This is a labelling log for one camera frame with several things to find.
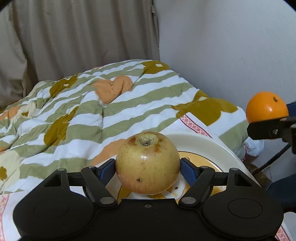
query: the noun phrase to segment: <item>green stripe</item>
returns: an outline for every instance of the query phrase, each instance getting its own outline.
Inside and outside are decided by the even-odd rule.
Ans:
[[[103,107],[97,100],[90,100],[79,105],[75,115],[80,114],[100,114],[103,115]]]
[[[155,77],[155,78],[143,78],[143,79],[140,79],[139,81],[137,81],[133,85],[133,89],[138,85],[144,85],[144,84],[148,84],[148,83],[160,83],[161,81],[166,80],[166,79],[173,77],[173,76],[177,76],[177,74],[175,72],[170,72],[170,73],[167,73],[163,76],[159,76],[159,77]]]
[[[117,71],[111,72],[109,74],[102,74],[100,76],[101,77],[104,76],[104,78],[106,78],[106,79],[111,79],[111,78],[114,78],[114,77],[117,77],[117,76],[126,75],[125,72],[127,72],[128,70],[131,70],[131,69],[135,68],[136,66],[139,66],[140,64],[141,63],[135,64],[135,65],[131,65],[131,66],[127,66],[127,67],[123,68],[122,70],[117,70]]]
[[[28,141],[34,141],[38,139],[41,133],[47,132],[47,130],[50,128],[50,125],[51,124],[43,124],[32,128],[28,133],[20,136],[11,147],[13,148],[15,146],[25,144]]]
[[[148,116],[152,114],[159,114],[163,110],[169,108],[171,108],[171,105],[166,104],[161,107],[146,111],[143,115],[133,117],[129,120],[120,121],[102,130],[98,126],[86,126],[82,124],[68,126],[67,137],[63,144],[69,143],[74,139],[90,140],[101,144],[105,139],[117,136],[118,134],[129,130],[132,125],[145,120]]]
[[[220,135],[219,138],[230,150],[236,152],[241,144],[248,138],[247,127],[248,123],[244,120]]]
[[[133,69],[133,70],[128,70],[128,71],[118,70],[118,71],[114,71],[109,74],[101,74],[100,77],[109,80],[111,78],[114,78],[114,77],[117,77],[120,75],[130,75],[130,76],[140,77],[142,74],[143,74],[143,69]]]
[[[18,146],[16,148],[14,148],[13,150],[16,151],[19,154],[19,156],[30,157],[30,156],[34,156],[34,155],[37,155],[37,154],[43,152],[44,150],[46,150],[46,148],[47,148],[46,145],[24,144],[22,146]]]
[[[80,172],[89,163],[90,161],[84,158],[71,157],[61,158],[45,167],[36,163],[23,164],[20,166],[20,179],[26,179],[29,176],[45,179],[58,168],[66,168],[67,172]]]
[[[22,191],[23,191],[22,189],[18,188],[15,192],[3,191],[3,193],[1,193],[1,194],[11,194],[11,193],[22,192]]]
[[[69,143],[74,139],[90,140],[102,143],[102,130],[99,126],[86,126],[83,124],[68,126],[66,139],[62,142],[62,144]]]
[[[172,117],[162,121],[157,127],[150,128],[150,131],[161,132],[164,128],[168,127],[169,125],[173,124],[177,120],[176,117]]]
[[[187,91],[192,87],[193,86],[189,83],[180,83],[172,85],[170,87],[162,87],[160,89],[150,91],[143,96],[133,98],[127,101],[110,103],[104,110],[104,116],[115,115],[124,109],[133,108],[140,104],[147,104],[155,100],[161,100],[167,97],[172,98],[180,96],[183,92]]]
[[[9,135],[15,135],[17,134],[16,125],[12,125],[7,133],[0,133],[0,138],[9,136]]]
[[[109,65],[106,65],[105,67],[102,67],[100,70],[98,69],[94,69],[86,74],[91,74],[93,75],[94,73],[97,73],[97,72],[103,72],[105,70],[110,70],[112,68],[118,68],[119,66],[121,65],[124,65],[126,63],[130,63],[130,62],[138,62],[138,61],[145,61],[145,60],[142,60],[142,59],[132,59],[132,60],[128,60],[128,61],[125,61],[125,62],[119,62],[119,63],[114,63],[114,64],[109,64]]]
[[[11,143],[7,143],[7,142],[2,141],[2,140],[0,141],[0,147],[1,147],[1,149],[3,149],[3,148],[8,149],[10,146],[11,146]]]
[[[62,104],[59,108],[55,110],[53,114],[51,114],[47,119],[46,122],[54,122],[58,118],[60,118],[63,115],[66,115],[66,111],[73,107],[74,105],[80,104],[81,100],[84,98],[84,96],[80,96],[74,100],[70,100],[69,102],[66,102]]]
[[[17,132],[17,129],[20,127],[20,125],[26,121],[28,121],[30,119],[27,119],[27,118],[19,118],[17,119],[17,121],[15,122],[14,125],[12,125],[12,127],[10,128],[10,130],[8,131],[8,133],[12,133],[12,134],[16,134]]]
[[[49,146],[43,153],[53,154],[58,146]]]
[[[45,105],[45,103],[47,103],[49,100],[49,97],[47,98],[38,98],[36,100],[33,100],[35,102],[36,108],[37,109],[42,109],[42,107]]]
[[[59,92],[59,94],[60,94],[60,93],[63,93],[63,92],[66,92],[66,91],[69,91],[69,90],[74,90],[74,89],[76,89],[78,86],[83,85],[83,84],[85,84],[87,81],[93,79],[93,80],[90,81],[90,83],[87,84],[87,85],[91,85],[93,82],[96,81],[97,78],[98,78],[97,76],[88,76],[88,77],[81,77],[81,78],[78,76],[78,77],[77,77],[77,80],[75,81],[75,83],[74,83],[70,88],[65,88],[65,89],[63,89],[61,92]]]
[[[10,124],[9,119],[3,119],[3,120],[0,121],[0,128],[3,128],[3,127],[8,128],[9,124]]]
[[[36,163],[23,164],[20,166],[20,179],[26,179],[29,176],[45,179],[58,169],[58,165],[59,161],[54,161],[46,167]]]
[[[70,96],[68,97],[59,97],[58,99],[54,100],[53,102],[51,102],[44,110],[42,110],[41,114],[44,114],[46,113],[47,111],[51,110],[54,105],[62,100],[67,100],[67,99],[70,99],[70,98],[75,98],[75,97],[78,97],[78,96],[81,96],[83,93],[85,92],[91,92],[94,90],[94,87],[90,86],[90,85],[86,85],[84,86],[81,90],[71,94]]]

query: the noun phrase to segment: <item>orange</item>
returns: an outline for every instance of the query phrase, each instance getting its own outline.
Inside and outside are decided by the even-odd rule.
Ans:
[[[267,91],[254,95],[246,108],[246,117],[249,123],[288,115],[288,107],[285,102],[278,95]]]

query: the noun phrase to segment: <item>white plate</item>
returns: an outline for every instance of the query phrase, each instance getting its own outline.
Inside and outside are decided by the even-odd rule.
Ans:
[[[236,167],[242,170],[254,181],[254,177],[242,163],[242,161],[227,148],[223,147],[218,140],[199,134],[188,132],[175,132],[166,134],[178,151],[192,152],[201,155],[215,163],[224,172]]]

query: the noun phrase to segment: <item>apple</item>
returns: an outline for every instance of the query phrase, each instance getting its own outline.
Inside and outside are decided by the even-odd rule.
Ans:
[[[154,195],[168,189],[180,171],[180,156],[163,134],[145,131],[120,146],[116,172],[122,185],[132,192]]]

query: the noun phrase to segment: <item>beige curtain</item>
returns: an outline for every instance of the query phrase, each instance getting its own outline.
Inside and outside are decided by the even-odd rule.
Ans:
[[[159,60],[152,0],[14,0],[8,7],[32,86],[122,60]]]
[[[27,60],[14,30],[10,6],[0,12],[0,110],[23,98],[32,86]]]

